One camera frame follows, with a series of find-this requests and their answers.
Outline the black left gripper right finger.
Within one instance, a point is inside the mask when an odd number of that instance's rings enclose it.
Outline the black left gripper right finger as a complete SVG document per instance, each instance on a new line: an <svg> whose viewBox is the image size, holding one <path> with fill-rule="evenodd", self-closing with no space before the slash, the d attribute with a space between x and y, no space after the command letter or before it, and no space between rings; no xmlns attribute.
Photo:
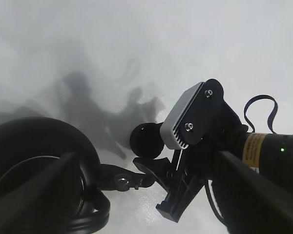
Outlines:
<svg viewBox="0 0 293 234"><path fill-rule="evenodd" d="M217 153L217 204L230 234L293 234L293 195Z"/></svg>

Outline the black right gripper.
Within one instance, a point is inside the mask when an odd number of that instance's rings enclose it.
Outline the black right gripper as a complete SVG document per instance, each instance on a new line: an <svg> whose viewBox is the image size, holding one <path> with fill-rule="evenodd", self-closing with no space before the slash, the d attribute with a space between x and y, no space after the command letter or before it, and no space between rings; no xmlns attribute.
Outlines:
<svg viewBox="0 0 293 234"><path fill-rule="evenodd" d="M208 79L177 128L177 134L191 149L191 168L200 179L214 173L217 152L227 151L233 134L242 128L237 114L224 100L224 89Z"/></svg>

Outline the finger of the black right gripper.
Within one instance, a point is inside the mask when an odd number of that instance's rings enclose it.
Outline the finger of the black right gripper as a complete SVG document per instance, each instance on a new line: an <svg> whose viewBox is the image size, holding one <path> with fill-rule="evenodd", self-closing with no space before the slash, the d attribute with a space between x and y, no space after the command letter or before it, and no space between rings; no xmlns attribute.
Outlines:
<svg viewBox="0 0 293 234"><path fill-rule="evenodd" d="M156 205L157 211L166 219L178 222L204 186L193 168L191 168L191 149L175 150L173 160L146 159L136 157L133 160L137 169L152 176L166 190L167 196Z"/></svg>

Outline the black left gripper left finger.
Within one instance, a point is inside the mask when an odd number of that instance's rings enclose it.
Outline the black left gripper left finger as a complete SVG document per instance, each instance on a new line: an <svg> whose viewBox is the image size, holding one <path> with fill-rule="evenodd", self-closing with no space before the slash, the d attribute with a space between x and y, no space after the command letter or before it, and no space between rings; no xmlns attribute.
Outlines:
<svg viewBox="0 0 293 234"><path fill-rule="evenodd" d="M65 234L76 213L76 157L66 154L0 196L0 234Z"/></svg>

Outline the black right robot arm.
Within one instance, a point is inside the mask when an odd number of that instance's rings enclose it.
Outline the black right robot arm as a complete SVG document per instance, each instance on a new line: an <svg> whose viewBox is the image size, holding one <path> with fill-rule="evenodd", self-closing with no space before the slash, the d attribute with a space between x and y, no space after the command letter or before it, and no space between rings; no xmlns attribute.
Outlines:
<svg viewBox="0 0 293 234"><path fill-rule="evenodd" d="M131 133L135 166L167 192L157 204L178 222L204 189L231 234L293 234L293 135L258 133L224 100L221 83L184 91L161 123Z"/></svg>

